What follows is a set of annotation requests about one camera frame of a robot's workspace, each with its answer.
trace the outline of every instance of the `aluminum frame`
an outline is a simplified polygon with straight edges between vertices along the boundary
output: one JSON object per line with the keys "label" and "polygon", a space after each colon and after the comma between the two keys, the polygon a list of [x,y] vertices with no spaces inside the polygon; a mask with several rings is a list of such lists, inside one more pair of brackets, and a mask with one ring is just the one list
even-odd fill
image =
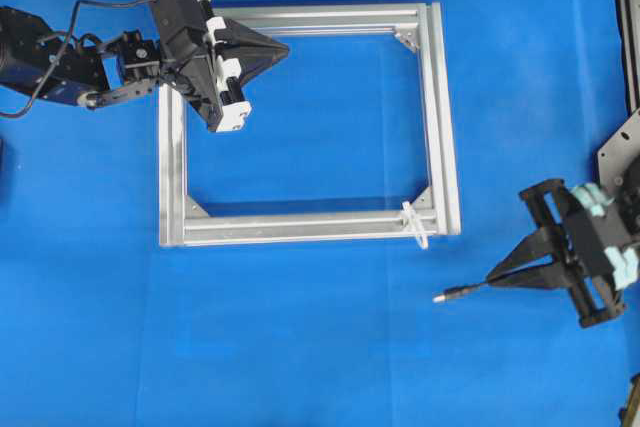
{"label": "aluminum frame", "polygon": [[416,237],[461,230],[456,158],[439,3],[216,9],[270,36],[391,34],[418,55],[429,185],[402,210],[212,217],[188,193],[186,119],[181,95],[160,88],[160,245]]}

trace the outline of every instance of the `black cable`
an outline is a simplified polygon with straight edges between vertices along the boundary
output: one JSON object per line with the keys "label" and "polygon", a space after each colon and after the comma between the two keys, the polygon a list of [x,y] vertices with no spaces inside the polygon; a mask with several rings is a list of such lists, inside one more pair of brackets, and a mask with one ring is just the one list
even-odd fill
{"label": "black cable", "polygon": [[119,42],[122,39],[124,39],[124,34],[120,34],[119,36],[114,37],[113,39],[100,42],[99,44],[96,44],[96,50],[98,51],[99,54],[104,54],[109,50],[109,47],[111,47],[111,45],[115,44],[116,42]]}
{"label": "black cable", "polygon": [[[36,42],[38,43],[49,42],[50,40],[57,39],[58,37],[64,37],[65,35],[67,35],[67,33],[64,30],[54,30],[53,32],[49,32],[47,35],[38,37]],[[73,35],[71,36],[71,38],[74,40],[74,42],[78,42],[78,39],[76,39]]]}
{"label": "black cable", "polygon": [[89,33],[89,32],[84,34],[82,37],[80,37],[78,40],[76,40],[76,50],[78,51],[78,53],[80,55],[84,54],[84,41],[85,40],[89,40],[90,42],[93,42],[93,45],[95,45],[96,47],[102,43],[102,40],[100,40],[100,37],[98,37],[97,35]]}
{"label": "black cable", "polygon": [[464,297],[471,292],[478,290],[480,287],[485,285],[489,285],[488,282],[479,282],[477,284],[469,284],[469,285],[461,285],[459,287],[451,287],[450,289],[446,289],[439,295],[436,295],[433,298],[433,301],[436,303],[446,302],[447,300],[459,299],[460,297]]}
{"label": "black cable", "polygon": [[53,61],[49,65],[49,68],[47,69],[45,74],[40,78],[40,81],[38,82],[38,85],[36,86],[36,89],[33,91],[33,94],[31,94],[31,98],[27,102],[27,105],[25,105],[18,112],[0,112],[0,117],[3,117],[5,119],[17,119],[19,117],[22,117],[23,115],[25,115],[27,112],[29,112],[31,110],[31,107],[33,107],[33,103],[38,98],[38,95],[40,95],[40,92],[42,91],[42,88],[44,87],[44,84],[47,82],[47,80],[49,80],[49,77],[51,77],[51,74],[53,74],[53,71],[55,70],[56,66],[60,62],[60,59],[62,58],[62,56],[64,54],[64,51],[67,49],[67,46],[69,45],[69,42],[71,41],[71,37],[73,36],[73,31],[74,31],[74,29],[76,27],[76,20],[78,18],[78,10],[79,10],[81,5],[91,5],[93,7],[103,7],[103,8],[108,8],[108,9],[128,9],[128,8],[131,8],[131,7],[135,7],[137,5],[142,5],[142,4],[146,4],[146,3],[149,3],[149,2],[155,2],[155,1],[156,0],[134,0],[133,2],[125,2],[125,3],[98,2],[98,1],[95,1],[95,0],[78,0],[78,1],[76,1],[76,4],[73,6],[73,12],[71,13],[71,22],[69,24],[69,29],[67,30],[67,32],[65,32],[64,41],[62,42],[62,45],[60,45],[60,48],[58,49],[58,53],[53,58]]}

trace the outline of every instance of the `metal plate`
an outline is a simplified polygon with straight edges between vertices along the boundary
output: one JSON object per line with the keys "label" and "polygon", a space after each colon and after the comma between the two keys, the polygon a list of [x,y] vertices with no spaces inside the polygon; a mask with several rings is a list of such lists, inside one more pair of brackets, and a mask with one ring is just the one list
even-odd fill
{"label": "metal plate", "polygon": [[640,115],[635,113],[598,150],[600,184],[615,195],[622,185],[624,171],[640,154]]}

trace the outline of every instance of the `blue table surface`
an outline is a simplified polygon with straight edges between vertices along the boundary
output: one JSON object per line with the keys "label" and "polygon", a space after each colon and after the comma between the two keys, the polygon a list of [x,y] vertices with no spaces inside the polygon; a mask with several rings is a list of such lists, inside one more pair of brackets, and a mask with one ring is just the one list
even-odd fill
{"label": "blue table surface", "polygon": [[[155,97],[38,102],[1,121],[0,425],[616,425],[640,371],[637,287],[621,320],[588,330],[561,291],[431,302],[532,230],[520,189],[594,177],[625,119],[614,0],[439,1],[463,233],[427,252],[406,239],[163,250]],[[56,29],[73,2],[0,0]],[[156,35],[146,7],[80,12],[78,32],[135,28]],[[247,88],[246,129],[213,136],[189,112],[193,196],[216,213],[414,197],[412,54],[391,38],[287,42]],[[24,101],[0,91],[3,110]]]}

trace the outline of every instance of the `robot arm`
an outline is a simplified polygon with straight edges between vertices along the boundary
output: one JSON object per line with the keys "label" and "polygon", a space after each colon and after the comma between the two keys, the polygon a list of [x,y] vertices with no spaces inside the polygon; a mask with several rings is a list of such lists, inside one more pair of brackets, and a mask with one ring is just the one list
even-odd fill
{"label": "robot arm", "polygon": [[[26,12],[0,8],[0,85],[29,96],[37,93],[43,100],[97,109],[148,95],[168,83],[210,131],[242,128],[251,112],[242,87],[285,58],[289,48],[216,16],[211,0],[135,4],[143,2],[150,5],[159,41],[144,39],[139,31],[124,32],[108,42],[85,34],[75,46],[64,46],[60,56],[64,42],[58,37],[67,32],[53,32],[41,18]],[[86,39],[95,45],[84,46]],[[115,89],[102,64],[113,56],[122,82]]]}
{"label": "robot arm", "polygon": [[[627,182],[616,197],[589,183],[569,191],[564,182],[551,179],[522,192],[536,231],[518,246],[479,284],[454,287],[434,298],[442,302],[462,297],[478,288],[519,287],[567,289],[584,328],[615,319],[626,305],[625,288],[638,280],[640,226],[640,156],[625,173]],[[546,196],[555,203],[556,220]],[[549,256],[544,264],[531,263]],[[598,306],[587,281],[600,297]]]}

